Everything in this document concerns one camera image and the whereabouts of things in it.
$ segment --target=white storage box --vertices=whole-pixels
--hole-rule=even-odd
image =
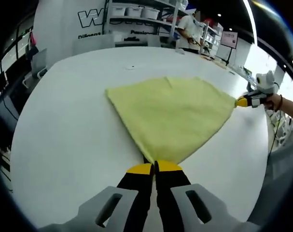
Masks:
[[[143,18],[157,19],[158,14],[159,14],[159,10],[156,10],[156,9],[144,8],[142,10]]]
[[[130,17],[141,17],[142,8],[137,6],[127,7],[126,15]]]
[[[126,7],[123,6],[113,6],[112,16],[124,16]]]

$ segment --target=yellow towel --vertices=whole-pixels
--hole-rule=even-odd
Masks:
[[[149,162],[180,163],[230,117],[235,99],[199,78],[158,78],[106,90]]]

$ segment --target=person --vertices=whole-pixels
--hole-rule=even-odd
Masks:
[[[198,10],[192,15],[184,16],[178,25],[177,31],[181,35],[179,48],[185,50],[200,50],[203,46],[203,27],[204,25],[197,21],[199,20]]]
[[[273,94],[265,103],[266,109],[281,110],[293,118],[293,101],[285,99],[281,95]]]

